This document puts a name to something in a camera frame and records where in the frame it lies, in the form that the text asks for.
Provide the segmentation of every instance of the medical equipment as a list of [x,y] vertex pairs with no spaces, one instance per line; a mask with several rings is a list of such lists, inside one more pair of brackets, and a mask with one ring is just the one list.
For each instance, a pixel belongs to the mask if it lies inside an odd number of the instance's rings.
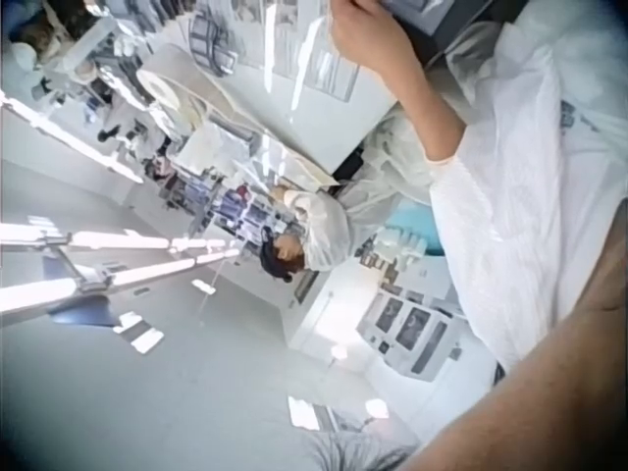
[[426,307],[413,291],[380,289],[357,332],[396,372],[434,381],[455,348],[465,322]]
[[389,264],[395,263],[399,272],[425,255],[427,241],[412,231],[386,228],[375,236],[372,251]]

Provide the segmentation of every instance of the person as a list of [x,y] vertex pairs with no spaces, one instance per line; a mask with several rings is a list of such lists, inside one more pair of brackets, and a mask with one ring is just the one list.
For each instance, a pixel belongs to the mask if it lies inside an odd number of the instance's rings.
[[271,197],[296,213],[305,227],[296,233],[273,236],[265,232],[260,251],[262,268],[287,283],[305,269],[329,271],[353,256],[393,212],[401,195],[375,168],[365,164],[340,192],[298,191],[276,186]]
[[531,0],[483,58],[472,26],[447,54],[468,121],[379,1],[331,10],[339,52],[380,77],[414,128],[461,307],[509,371],[584,302],[613,221],[625,227],[625,30],[601,2]]

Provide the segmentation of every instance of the skin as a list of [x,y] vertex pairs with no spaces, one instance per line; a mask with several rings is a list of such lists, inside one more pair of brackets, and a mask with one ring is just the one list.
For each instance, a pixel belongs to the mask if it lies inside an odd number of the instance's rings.
[[[399,99],[428,158],[452,156],[464,124],[430,87],[409,40],[377,0],[332,0],[333,37],[347,59]],[[625,262],[619,277],[625,277]],[[580,307],[490,394],[403,471],[612,469],[596,458],[626,448],[626,287],[620,301]]]
[[332,36],[348,60],[375,72],[399,100],[426,151],[442,162],[465,125],[428,83],[407,35],[377,0],[332,0]]
[[273,244],[277,249],[277,258],[287,262],[303,255],[303,245],[297,236],[292,234],[282,234],[275,238]]

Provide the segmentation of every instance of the sleeve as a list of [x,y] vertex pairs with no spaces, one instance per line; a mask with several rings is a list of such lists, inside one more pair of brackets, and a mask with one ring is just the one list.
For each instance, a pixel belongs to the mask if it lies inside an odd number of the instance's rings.
[[308,191],[296,191],[289,189],[284,195],[284,204],[290,209],[300,209],[305,212],[307,219],[320,219],[328,213],[328,206],[340,204],[332,197],[310,193]]
[[305,212],[307,234],[304,240],[305,266],[328,271],[351,255],[351,232],[340,203],[329,194],[288,190],[284,204]]

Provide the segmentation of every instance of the fluorescent light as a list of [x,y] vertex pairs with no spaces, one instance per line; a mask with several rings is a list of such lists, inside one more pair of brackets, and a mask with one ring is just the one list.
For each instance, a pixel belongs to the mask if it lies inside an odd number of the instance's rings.
[[55,223],[50,221],[48,218],[42,218],[40,216],[28,216],[28,223],[32,226],[47,226],[50,228],[56,228]]
[[314,406],[309,402],[289,396],[288,410],[290,413],[290,422],[294,427],[311,431],[321,430],[316,412],[314,411]]
[[44,238],[46,231],[35,226],[0,224],[0,242],[5,244],[36,242]]
[[343,361],[348,357],[348,352],[344,346],[334,345],[332,347],[332,356],[338,361]]
[[148,267],[126,270],[124,272],[119,272],[114,275],[113,285],[115,287],[122,287],[124,285],[130,285],[131,283],[148,281],[153,278],[162,277],[164,275],[182,272],[184,270],[192,268],[194,265],[194,259],[188,258],[176,262],[161,263],[158,265],[151,265]]
[[121,325],[114,327],[114,332],[116,334],[121,334],[122,332],[130,329],[131,327],[139,324],[141,322],[141,317],[131,311],[120,316],[118,320],[120,321]]
[[164,337],[163,332],[159,332],[154,327],[151,327],[150,330],[139,336],[137,339],[131,342],[133,348],[135,348],[139,353],[145,355],[150,350],[152,350],[157,343]]
[[230,248],[225,252],[226,258],[237,257],[239,255],[239,248]]
[[307,75],[307,67],[310,63],[310,58],[312,57],[312,51],[314,50],[314,41],[316,40],[316,34],[318,33],[319,27],[323,23],[325,18],[321,17],[310,25],[307,30],[307,35],[305,36],[305,40],[301,45],[301,49],[298,53],[298,73],[296,75],[296,84],[294,85],[294,94],[292,95],[292,106],[291,111],[296,110],[298,107],[298,102],[301,99],[301,93],[303,92],[303,85],[305,84],[305,76]]
[[209,240],[207,240],[208,249],[224,247],[225,245],[227,245],[227,241],[222,240],[221,238],[210,238]]
[[266,30],[264,50],[264,86],[269,93],[273,88],[273,69],[275,68],[275,19],[277,17],[277,4],[266,9]]
[[70,245],[97,248],[168,248],[170,243],[162,237],[92,233],[81,231],[72,236]]
[[77,282],[72,278],[0,288],[0,313],[60,301],[76,290]]
[[192,282],[192,285],[210,296],[216,292],[216,289],[214,287],[206,284],[202,280],[194,280]]
[[391,416],[389,407],[381,399],[367,400],[364,406],[369,415],[374,419],[388,419]]
[[201,255],[196,257],[196,263],[199,265],[205,265],[207,263],[216,262],[225,258],[224,253],[208,253],[207,255]]

